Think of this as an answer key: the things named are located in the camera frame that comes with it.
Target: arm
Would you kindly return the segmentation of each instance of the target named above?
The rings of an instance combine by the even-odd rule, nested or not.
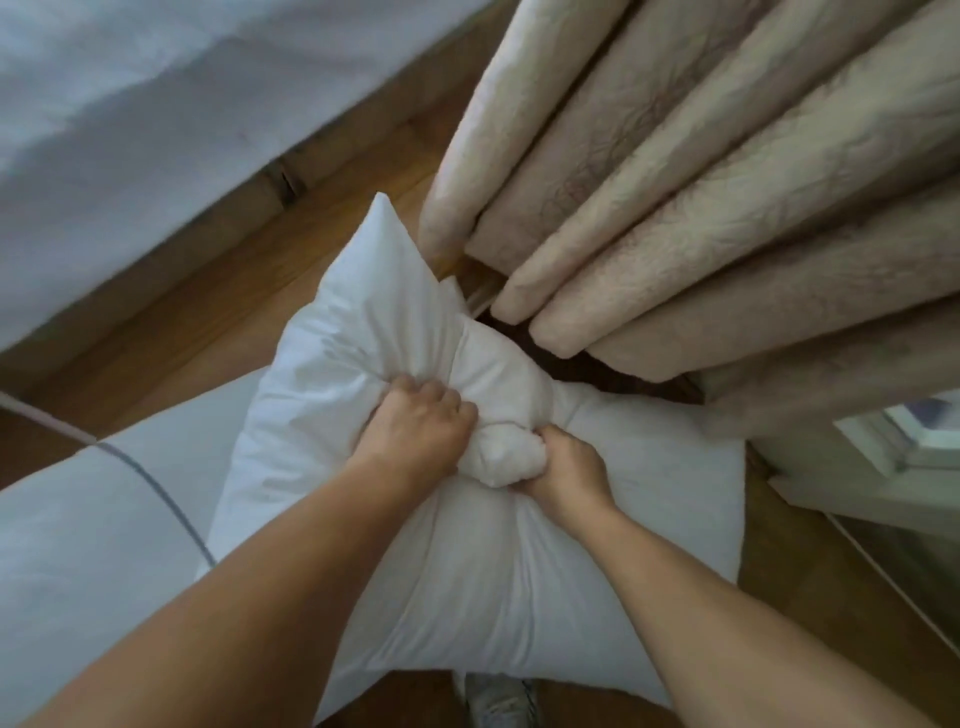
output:
[[[603,460],[548,427],[547,472],[518,486],[606,574],[691,728],[930,721],[866,672],[613,502]]]
[[[25,725],[308,726],[354,604],[456,470],[476,406],[394,382],[340,474],[264,526]]]

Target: mattress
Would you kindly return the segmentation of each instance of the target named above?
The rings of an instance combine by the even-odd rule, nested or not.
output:
[[[0,0],[0,351],[489,0]]]

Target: person's left hand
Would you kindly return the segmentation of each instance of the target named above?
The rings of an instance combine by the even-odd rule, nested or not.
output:
[[[350,461],[373,462],[429,493],[457,470],[477,423],[477,406],[439,381],[418,387],[399,376],[373,412]]]

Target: beige curtain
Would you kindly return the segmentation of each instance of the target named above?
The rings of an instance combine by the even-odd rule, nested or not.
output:
[[[524,0],[420,245],[559,356],[704,371],[717,431],[956,386],[958,38],[960,0]]]

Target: forearm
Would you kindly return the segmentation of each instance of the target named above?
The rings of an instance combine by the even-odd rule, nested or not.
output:
[[[687,725],[931,725],[867,673],[623,514],[599,516],[582,541]]]
[[[309,725],[350,612],[416,507],[347,467],[134,630],[28,723]]]

